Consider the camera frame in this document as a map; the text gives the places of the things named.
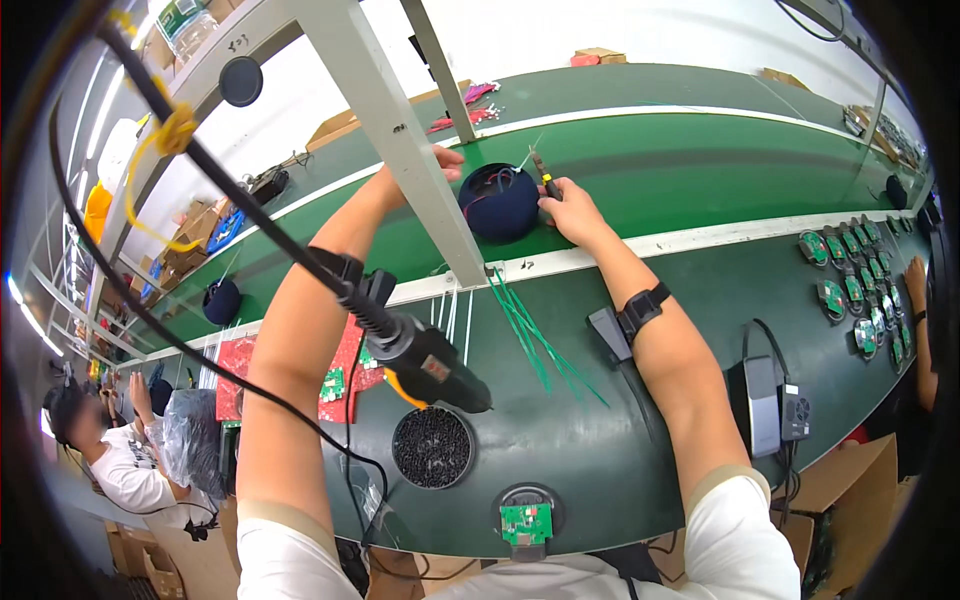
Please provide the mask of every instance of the watch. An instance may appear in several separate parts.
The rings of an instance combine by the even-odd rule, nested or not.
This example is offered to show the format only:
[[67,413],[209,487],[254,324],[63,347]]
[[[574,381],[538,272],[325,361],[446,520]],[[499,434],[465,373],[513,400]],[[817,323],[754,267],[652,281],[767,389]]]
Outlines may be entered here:
[[643,290],[627,300],[623,310],[616,315],[616,320],[623,329],[623,335],[627,338],[627,344],[632,346],[640,328],[663,312],[660,305],[668,298],[670,298],[670,290],[661,281],[654,289]]

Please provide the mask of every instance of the plastic bag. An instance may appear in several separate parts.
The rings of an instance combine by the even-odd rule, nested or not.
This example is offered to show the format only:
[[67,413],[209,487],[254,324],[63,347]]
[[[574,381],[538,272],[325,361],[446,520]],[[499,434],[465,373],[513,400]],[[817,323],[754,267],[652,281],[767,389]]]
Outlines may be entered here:
[[176,390],[163,419],[146,427],[167,477],[220,502],[227,498],[220,474],[220,422],[215,390]]

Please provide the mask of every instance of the black hair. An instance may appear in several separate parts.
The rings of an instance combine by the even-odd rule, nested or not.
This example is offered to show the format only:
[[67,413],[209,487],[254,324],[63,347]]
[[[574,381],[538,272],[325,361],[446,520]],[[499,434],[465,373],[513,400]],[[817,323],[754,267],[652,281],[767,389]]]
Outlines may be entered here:
[[83,409],[85,398],[86,392],[73,377],[64,378],[62,384],[50,388],[43,398],[43,408],[50,411],[50,430],[58,444],[77,449],[67,440],[66,432]]

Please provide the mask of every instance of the red circuit board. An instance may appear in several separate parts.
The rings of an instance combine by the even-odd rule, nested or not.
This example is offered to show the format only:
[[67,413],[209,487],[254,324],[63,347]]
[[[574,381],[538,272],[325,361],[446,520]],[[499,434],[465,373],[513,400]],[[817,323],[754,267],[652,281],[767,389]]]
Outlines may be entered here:
[[[344,337],[341,338],[340,346],[337,347],[333,362],[330,364],[331,370],[339,367],[344,370],[345,375],[349,373],[353,359],[357,355],[362,332],[363,330],[356,325],[353,315],[348,315]],[[223,342],[220,346],[218,364],[241,377],[246,377],[255,344],[255,335]],[[352,398],[350,400],[349,417],[351,423],[354,422],[356,395],[381,383],[383,380],[382,367],[364,369],[363,365],[357,365],[353,374],[353,384],[350,386]],[[223,377],[217,378],[217,420],[241,419],[240,411],[237,410],[236,406],[236,396],[239,391],[240,386],[226,381]],[[319,397],[317,399],[317,414],[322,420],[331,420],[338,423],[347,422],[346,411],[347,401],[343,397],[329,402],[323,402]]]

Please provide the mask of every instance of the plastic bottle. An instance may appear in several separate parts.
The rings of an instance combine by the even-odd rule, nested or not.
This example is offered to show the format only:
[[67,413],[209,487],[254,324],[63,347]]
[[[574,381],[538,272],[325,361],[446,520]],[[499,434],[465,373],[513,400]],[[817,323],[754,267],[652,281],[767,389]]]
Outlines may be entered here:
[[156,13],[156,28],[183,64],[217,29],[216,19],[201,0],[150,0],[149,6]]

